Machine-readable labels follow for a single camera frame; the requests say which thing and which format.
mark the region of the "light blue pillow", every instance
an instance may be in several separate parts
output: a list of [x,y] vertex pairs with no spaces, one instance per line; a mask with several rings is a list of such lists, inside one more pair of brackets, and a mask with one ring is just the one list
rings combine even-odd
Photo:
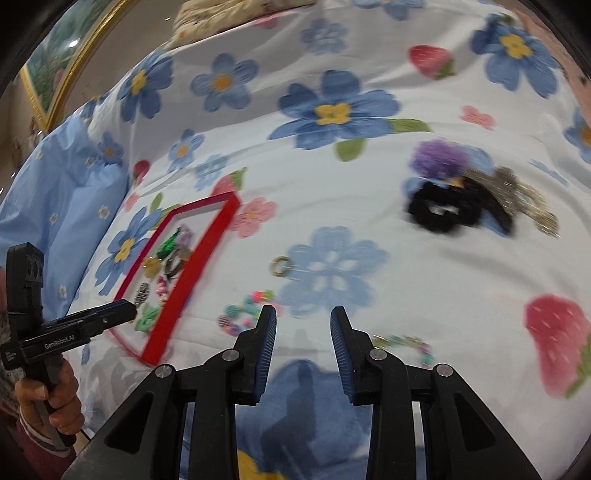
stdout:
[[128,188],[121,163],[107,163],[79,116],[69,117],[31,154],[0,206],[0,265],[30,242],[45,255],[45,320],[64,316]]

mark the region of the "black scrunchie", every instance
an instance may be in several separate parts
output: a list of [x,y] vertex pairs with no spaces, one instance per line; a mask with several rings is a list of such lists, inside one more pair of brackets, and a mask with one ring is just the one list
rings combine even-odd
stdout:
[[[431,211],[431,205],[455,207],[442,215]],[[458,225],[475,225],[482,214],[482,202],[473,189],[442,188],[428,181],[415,192],[408,204],[408,213],[423,228],[433,233],[449,233]]]

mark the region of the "picture frame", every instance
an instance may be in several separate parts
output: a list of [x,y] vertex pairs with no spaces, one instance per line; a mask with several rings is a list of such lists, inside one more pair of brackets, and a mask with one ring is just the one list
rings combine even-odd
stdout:
[[137,0],[77,0],[56,22],[19,76],[45,134],[63,122],[65,101],[107,33]]

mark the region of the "hair clip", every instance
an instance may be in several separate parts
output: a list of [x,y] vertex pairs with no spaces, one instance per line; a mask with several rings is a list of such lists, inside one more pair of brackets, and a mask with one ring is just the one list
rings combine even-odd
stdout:
[[134,305],[136,308],[139,307],[148,299],[148,295],[150,294],[150,285],[147,283],[142,283],[137,293],[135,294]]
[[162,269],[162,263],[160,263],[158,258],[147,257],[144,258],[144,261],[142,262],[142,268],[144,269],[145,277],[153,280],[156,278],[156,275],[160,273],[160,270]]
[[539,190],[527,183],[519,182],[517,192],[531,199],[521,202],[521,211],[535,222],[535,227],[542,233],[558,237],[558,218],[548,209],[546,199]]
[[184,245],[185,247],[189,247],[189,243],[191,243],[191,239],[193,238],[193,232],[184,223],[181,223],[181,225],[178,228],[179,230],[181,230],[181,232],[176,240],[177,245]]
[[[432,211],[431,205],[454,207],[457,213]],[[472,226],[482,214],[481,201],[473,191],[457,187],[446,189],[428,181],[417,190],[407,207],[415,222],[433,233],[449,233],[458,225]]]
[[186,263],[189,261],[189,257],[191,256],[191,251],[185,247],[184,245],[178,245],[172,255],[166,260],[166,264],[164,266],[164,274],[166,278],[170,281],[174,277],[178,275],[178,273],[184,268]]
[[423,342],[420,338],[409,337],[407,335],[402,337],[391,335],[389,338],[384,338],[379,335],[373,335],[371,340],[374,347],[381,348],[382,350],[388,350],[388,348],[397,346],[414,348],[421,354],[421,365],[423,368],[432,368],[435,363],[435,357],[431,353],[431,345]]
[[160,299],[160,305],[164,306],[168,300],[168,282],[166,282],[162,275],[158,277],[156,283],[156,295],[158,295]]
[[558,218],[548,209],[544,196],[531,185],[522,183],[510,168],[499,167],[494,175],[469,168],[464,172],[464,177],[489,190],[509,216],[514,217],[522,212],[535,222],[539,231],[558,236]]
[[507,213],[502,204],[497,200],[492,192],[481,183],[468,177],[462,177],[464,188],[472,190],[480,201],[482,209],[489,212],[495,219],[503,233],[509,235],[513,231],[513,217]]
[[175,247],[177,246],[177,237],[180,234],[181,229],[177,228],[177,230],[170,237],[168,237],[168,239],[162,245],[160,245],[160,248],[156,252],[156,257],[158,257],[160,261],[166,259],[166,257],[174,251]]
[[[283,264],[283,267],[280,270],[277,270],[279,264]],[[269,270],[276,277],[285,277],[292,267],[293,263],[291,263],[290,257],[275,257],[271,262]]]
[[162,307],[152,307],[149,303],[144,305],[142,316],[135,322],[135,330],[139,332],[149,333],[155,325],[158,315],[162,311]]

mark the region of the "metal screw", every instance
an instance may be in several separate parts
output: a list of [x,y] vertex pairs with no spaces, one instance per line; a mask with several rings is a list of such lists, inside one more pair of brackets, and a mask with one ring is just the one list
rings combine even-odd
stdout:
[[234,349],[226,350],[222,354],[222,358],[226,362],[233,362],[234,360],[238,360],[238,357],[239,356],[240,356],[240,353],[237,350],[234,350]]
[[374,360],[384,360],[388,356],[388,354],[385,352],[385,350],[382,350],[381,348],[374,348],[369,352],[369,356]]
[[169,365],[160,365],[156,369],[156,377],[158,378],[166,378],[173,372],[173,369],[170,368]]
[[442,377],[451,377],[453,375],[453,368],[446,364],[438,365],[435,370]]

